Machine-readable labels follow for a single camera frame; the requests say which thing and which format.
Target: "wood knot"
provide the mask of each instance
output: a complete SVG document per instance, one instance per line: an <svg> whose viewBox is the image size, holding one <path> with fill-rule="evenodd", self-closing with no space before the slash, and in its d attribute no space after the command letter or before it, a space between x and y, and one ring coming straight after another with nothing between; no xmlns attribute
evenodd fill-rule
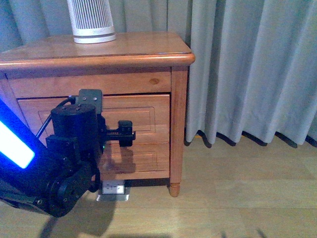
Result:
<svg viewBox="0 0 317 238"><path fill-rule="evenodd" d="M159 83L159 79L158 78L151 78L150 79L150 83L155 85L155 84L158 84Z"/></svg>

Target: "wooden nightstand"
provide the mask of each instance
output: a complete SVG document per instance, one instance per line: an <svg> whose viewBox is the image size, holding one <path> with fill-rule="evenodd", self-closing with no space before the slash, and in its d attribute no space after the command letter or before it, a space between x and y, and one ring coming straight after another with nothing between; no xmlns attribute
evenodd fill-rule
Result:
<svg viewBox="0 0 317 238"><path fill-rule="evenodd" d="M170 178L170 194L177 196L187 71L194 60L170 32L119 33L115 41L90 45L54 36L0 54L0 96L36 133L65 97L101 89L107 125L131 120L137 131L132 147L106 145L102 180ZM51 125L41 140L52 133Z"/></svg>

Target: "gray curtain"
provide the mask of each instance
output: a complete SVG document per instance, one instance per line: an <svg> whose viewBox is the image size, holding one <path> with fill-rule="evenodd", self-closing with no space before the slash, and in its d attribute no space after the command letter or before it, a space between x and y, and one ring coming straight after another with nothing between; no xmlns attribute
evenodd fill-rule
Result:
<svg viewBox="0 0 317 238"><path fill-rule="evenodd" d="M196 55L187 141L198 130L317 139L317 0L110 0L117 32L175 31ZM0 0L0 52L72 34L66 0Z"/></svg>
<svg viewBox="0 0 317 238"><path fill-rule="evenodd" d="M190 0L109 2L116 32L168 30L190 40ZM66 0L0 0L0 52L64 34L72 34Z"/></svg>
<svg viewBox="0 0 317 238"><path fill-rule="evenodd" d="M195 0L187 141L317 139L317 1Z"/></svg>

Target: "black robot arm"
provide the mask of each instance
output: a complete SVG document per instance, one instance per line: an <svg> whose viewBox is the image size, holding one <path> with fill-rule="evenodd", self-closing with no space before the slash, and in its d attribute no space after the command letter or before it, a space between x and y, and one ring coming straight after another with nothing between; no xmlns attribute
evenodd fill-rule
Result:
<svg viewBox="0 0 317 238"><path fill-rule="evenodd" d="M104 143L131 146L135 139L132 122L119 121L118 129L108 130L101 112L101 90L80 90L51 111L37 134L52 119L54 135L46 138L46 147L0 100L0 200L61 217L87 190L97 191Z"/></svg>

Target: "glowing light bar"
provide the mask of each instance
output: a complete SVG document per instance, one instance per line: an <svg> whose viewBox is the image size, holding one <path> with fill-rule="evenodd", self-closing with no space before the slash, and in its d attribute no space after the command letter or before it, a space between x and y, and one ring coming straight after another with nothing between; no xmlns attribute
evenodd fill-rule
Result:
<svg viewBox="0 0 317 238"><path fill-rule="evenodd" d="M35 153L0 121L0 152L25 169Z"/></svg>

